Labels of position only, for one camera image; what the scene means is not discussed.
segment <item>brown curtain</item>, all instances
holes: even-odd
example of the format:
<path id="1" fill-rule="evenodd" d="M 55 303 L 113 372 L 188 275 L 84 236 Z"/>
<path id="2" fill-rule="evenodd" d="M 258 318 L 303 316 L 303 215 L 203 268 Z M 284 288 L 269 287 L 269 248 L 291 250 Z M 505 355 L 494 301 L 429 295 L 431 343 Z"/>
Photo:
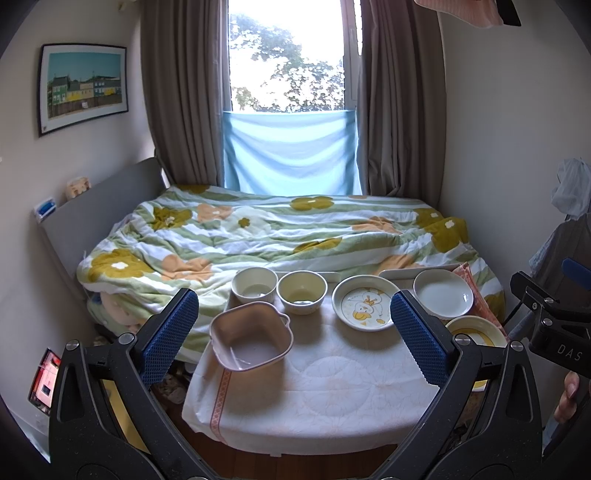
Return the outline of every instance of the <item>brown curtain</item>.
<path id="1" fill-rule="evenodd" d="M 148 123 L 173 183 L 223 185 L 227 0 L 143 0 Z"/>
<path id="2" fill-rule="evenodd" d="M 413 0 L 361 0 L 358 162 L 365 193 L 436 207 L 446 139 L 437 13 Z"/>

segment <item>blue fabric window covering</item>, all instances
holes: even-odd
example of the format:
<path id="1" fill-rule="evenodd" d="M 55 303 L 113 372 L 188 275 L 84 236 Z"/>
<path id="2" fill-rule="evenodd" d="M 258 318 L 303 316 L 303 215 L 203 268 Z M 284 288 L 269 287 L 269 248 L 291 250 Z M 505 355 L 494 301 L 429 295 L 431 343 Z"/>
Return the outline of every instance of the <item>blue fabric window covering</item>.
<path id="1" fill-rule="evenodd" d="M 361 192 L 354 110 L 224 112 L 225 186 L 299 196 Z"/>

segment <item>cartoon plate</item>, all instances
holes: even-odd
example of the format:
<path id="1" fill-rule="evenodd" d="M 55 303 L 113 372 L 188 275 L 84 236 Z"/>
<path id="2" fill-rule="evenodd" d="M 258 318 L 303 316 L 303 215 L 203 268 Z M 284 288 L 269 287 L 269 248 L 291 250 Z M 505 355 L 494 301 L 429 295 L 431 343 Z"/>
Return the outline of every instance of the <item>cartoon plate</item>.
<path id="1" fill-rule="evenodd" d="M 357 275 L 342 281 L 333 292 L 338 317 L 356 330 L 383 330 L 393 325 L 390 300 L 399 289 L 374 275 Z"/>

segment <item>bowl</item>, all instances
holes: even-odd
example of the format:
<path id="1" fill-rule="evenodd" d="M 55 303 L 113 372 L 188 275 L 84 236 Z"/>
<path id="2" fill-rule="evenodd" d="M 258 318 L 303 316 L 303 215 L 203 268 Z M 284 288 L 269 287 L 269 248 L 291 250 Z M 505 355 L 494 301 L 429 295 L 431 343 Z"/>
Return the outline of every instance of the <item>bowl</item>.
<path id="1" fill-rule="evenodd" d="M 220 313 L 209 326 L 209 336 L 217 360 L 233 372 L 274 364 L 294 343 L 290 318 L 264 301 Z"/>
<path id="2" fill-rule="evenodd" d="M 507 340 L 499 327 L 482 317 L 465 315 L 452 320 L 446 325 L 446 327 L 454 336 L 458 333 L 465 333 L 478 345 L 497 346 L 502 348 L 507 346 Z M 486 380 L 480 380 L 474 383 L 472 391 L 481 392 L 485 387 Z"/>
<path id="3" fill-rule="evenodd" d="M 332 295 L 333 309 L 350 327 L 377 332 L 390 328 L 390 300 L 400 289 L 375 275 L 356 275 L 337 285 Z"/>
<path id="4" fill-rule="evenodd" d="M 449 270 L 422 271 L 414 279 L 413 288 L 425 310 L 442 320 L 465 315 L 474 302 L 474 294 L 465 280 Z"/>
<path id="5" fill-rule="evenodd" d="M 307 270 L 288 273 L 277 284 L 285 311 L 294 315 L 309 315 L 318 310 L 328 289 L 321 275 Z"/>
<path id="6" fill-rule="evenodd" d="M 265 267 L 240 270 L 232 279 L 232 292 L 240 303 L 266 301 L 273 303 L 277 274 Z"/>

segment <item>orange cloth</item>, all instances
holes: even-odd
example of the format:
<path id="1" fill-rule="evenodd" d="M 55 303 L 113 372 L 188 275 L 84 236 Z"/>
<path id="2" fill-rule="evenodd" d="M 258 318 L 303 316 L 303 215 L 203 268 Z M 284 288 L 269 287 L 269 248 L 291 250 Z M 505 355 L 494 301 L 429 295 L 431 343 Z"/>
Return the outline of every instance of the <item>orange cloth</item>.
<path id="1" fill-rule="evenodd" d="M 495 0 L 414 0 L 421 7 L 444 12 L 474 27 L 503 25 Z"/>
<path id="2" fill-rule="evenodd" d="M 509 341 L 509 337 L 506 334 L 505 329 L 503 328 L 499 320 L 495 317 L 495 314 L 492 313 L 491 309 L 486 303 L 486 300 L 480 294 L 480 291 L 476 286 L 476 282 L 474 282 L 474 277 L 472 277 L 472 272 L 470 272 L 470 267 L 468 263 L 460 265 L 453 272 L 465 280 L 465 282 L 472 290 L 472 293 L 474 294 L 474 303 L 472 304 L 472 308 L 468 311 L 466 315 L 482 317 L 488 320 L 489 322 L 493 323 L 501 329 L 501 332 L 503 332 L 503 335 L 505 335 L 505 338 L 507 339 L 507 341 Z"/>

